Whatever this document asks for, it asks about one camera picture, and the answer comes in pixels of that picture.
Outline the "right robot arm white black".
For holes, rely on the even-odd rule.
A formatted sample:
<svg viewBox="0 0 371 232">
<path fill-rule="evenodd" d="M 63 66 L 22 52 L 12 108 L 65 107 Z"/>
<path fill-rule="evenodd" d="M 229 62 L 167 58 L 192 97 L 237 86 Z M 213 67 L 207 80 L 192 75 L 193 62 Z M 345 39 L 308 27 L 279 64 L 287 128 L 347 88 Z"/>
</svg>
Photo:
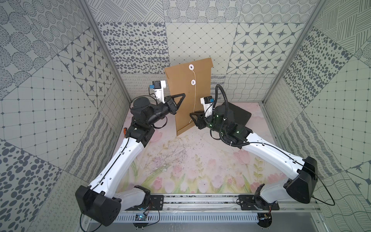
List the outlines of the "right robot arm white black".
<svg viewBox="0 0 371 232">
<path fill-rule="evenodd" d="M 317 161 L 312 157 L 301 158 L 267 142 L 250 128 L 238 124 L 234 113 L 224 105 L 211 115 L 203 111 L 190 114 L 199 129 L 208 127 L 219 134 L 219 140 L 230 147 L 251 152 L 285 174 L 283 181 L 261 184 L 253 196 L 257 209 L 267 210 L 281 200 L 293 199 L 302 204 L 311 202 L 318 176 Z"/>
</svg>

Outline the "black plastic tool case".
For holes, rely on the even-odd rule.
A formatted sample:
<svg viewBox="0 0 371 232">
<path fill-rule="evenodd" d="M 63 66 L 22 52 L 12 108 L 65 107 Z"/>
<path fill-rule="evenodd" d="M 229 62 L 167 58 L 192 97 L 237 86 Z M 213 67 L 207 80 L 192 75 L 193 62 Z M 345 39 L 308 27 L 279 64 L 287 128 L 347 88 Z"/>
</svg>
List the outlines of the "black plastic tool case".
<svg viewBox="0 0 371 232">
<path fill-rule="evenodd" d="M 246 126 L 250 120 L 252 114 L 241 107 L 229 102 L 229 110 L 233 112 L 233 117 L 228 116 L 226 125 L 230 125 L 232 122 Z"/>
</svg>

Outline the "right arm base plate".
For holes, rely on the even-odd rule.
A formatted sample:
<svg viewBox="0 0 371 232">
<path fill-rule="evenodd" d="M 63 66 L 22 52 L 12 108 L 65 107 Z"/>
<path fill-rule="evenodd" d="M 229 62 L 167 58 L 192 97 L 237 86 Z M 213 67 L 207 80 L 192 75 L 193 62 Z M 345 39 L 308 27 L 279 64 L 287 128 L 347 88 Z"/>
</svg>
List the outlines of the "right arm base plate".
<svg viewBox="0 0 371 232">
<path fill-rule="evenodd" d="M 241 207 L 241 210 L 279 210 L 279 204 L 275 203 L 267 203 L 261 197 L 255 197 L 252 194 L 243 194 L 239 195 L 236 204 Z"/>
</svg>

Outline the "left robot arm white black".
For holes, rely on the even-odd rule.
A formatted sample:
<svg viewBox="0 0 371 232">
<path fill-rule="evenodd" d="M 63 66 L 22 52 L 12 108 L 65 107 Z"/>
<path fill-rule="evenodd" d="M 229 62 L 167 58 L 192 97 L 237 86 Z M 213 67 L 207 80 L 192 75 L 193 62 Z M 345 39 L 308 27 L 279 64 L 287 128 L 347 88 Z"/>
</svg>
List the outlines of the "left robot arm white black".
<svg viewBox="0 0 371 232">
<path fill-rule="evenodd" d="M 123 210 L 150 207 L 151 192 L 147 188 L 137 185 L 120 194 L 117 189 L 135 158 L 150 142 L 157 129 L 155 123 L 168 114 L 175 115 L 185 96 L 184 93 L 166 96 L 164 101 L 156 104 L 152 104 L 147 96 L 134 100 L 130 109 L 132 122 L 119 150 L 89 186 L 80 186 L 75 193 L 82 215 L 109 226 Z"/>
</svg>

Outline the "brown kraft file bag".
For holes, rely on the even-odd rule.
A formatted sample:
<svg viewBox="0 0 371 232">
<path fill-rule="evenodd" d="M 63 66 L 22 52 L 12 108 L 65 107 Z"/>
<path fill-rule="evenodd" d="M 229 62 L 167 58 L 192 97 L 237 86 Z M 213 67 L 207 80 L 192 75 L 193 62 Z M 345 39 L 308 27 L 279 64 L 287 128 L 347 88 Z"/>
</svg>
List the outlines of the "brown kraft file bag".
<svg viewBox="0 0 371 232">
<path fill-rule="evenodd" d="M 189 114 L 203 110 L 200 99 L 211 95 L 212 68 L 211 58 L 165 68 L 171 95 L 186 96 L 175 115 L 178 136 L 195 125 Z"/>
</svg>

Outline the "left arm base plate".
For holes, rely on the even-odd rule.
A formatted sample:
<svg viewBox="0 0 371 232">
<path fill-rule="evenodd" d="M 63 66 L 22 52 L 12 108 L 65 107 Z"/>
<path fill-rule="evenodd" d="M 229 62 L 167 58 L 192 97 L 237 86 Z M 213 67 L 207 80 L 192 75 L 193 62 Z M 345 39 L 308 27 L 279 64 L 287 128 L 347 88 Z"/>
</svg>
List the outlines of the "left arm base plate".
<svg viewBox="0 0 371 232">
<path fill-rule="evenodd" d="M 149 207 L 151 210 L 163 210 L 164 205 L 164 195 L 150 195 L 149 202 L 145 206 L 133 206 L 131 208 L 126 209 L 126 211 L 145 211 Z"/>
</svg>

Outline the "pink floral table mat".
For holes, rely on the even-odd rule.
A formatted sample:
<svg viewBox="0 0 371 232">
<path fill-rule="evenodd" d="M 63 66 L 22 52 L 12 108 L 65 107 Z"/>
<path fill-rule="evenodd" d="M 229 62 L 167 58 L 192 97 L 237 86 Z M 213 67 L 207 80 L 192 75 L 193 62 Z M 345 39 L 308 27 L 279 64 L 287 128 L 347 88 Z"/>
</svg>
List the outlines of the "pink floral table mat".
<svg viewBox="0 0 371 232">
<path fill-rule="evenodd" d="M 285 178 L 257 155 L 226 146 L 218 134 L 192 127 L 176 134 L 174 115 L 157 123 L 146 148 L 122 177 L 117 192 L 136 185 L 152 193 L 253 193 Z"/>
</svg>

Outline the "aluminium mounting rail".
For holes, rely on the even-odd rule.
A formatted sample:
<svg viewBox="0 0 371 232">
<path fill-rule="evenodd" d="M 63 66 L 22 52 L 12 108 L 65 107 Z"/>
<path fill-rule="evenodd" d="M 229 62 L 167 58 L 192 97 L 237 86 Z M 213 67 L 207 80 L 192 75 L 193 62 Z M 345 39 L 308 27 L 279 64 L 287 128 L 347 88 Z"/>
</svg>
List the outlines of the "aluminium mounting rail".
<svg viewBox="0 0 371 232">
<path fill-rule="evenodd" d="M 162 211 L 171 212 L 230 212 L 242 211 L 236 204 L 236 200 L 242 194 L 164 194 L 164 205 Z M 140 193 L 128 195 L 117 194 L 113 198 L 106 198 L 95 193 L 77 193 L 76 200 L 83 214 L 102 212 L 107 215 L 117 215 L 121 212 L 129 212 L 126 209 L 133 206 L 145 206 L 149 202 L 150 195 L 141 196 Z M 268 213 L 268 212 L 316 212 L 319 211 L 319 205 L 312 201 L 309 204 L 298 203 L 294 200 L 284 200 L 277 202 L 279 210 L 245 210 L 247 212 Z M 147 213 L 151 210 L 149 207 L 145 211 L 134 211 Z"/>
</svg>

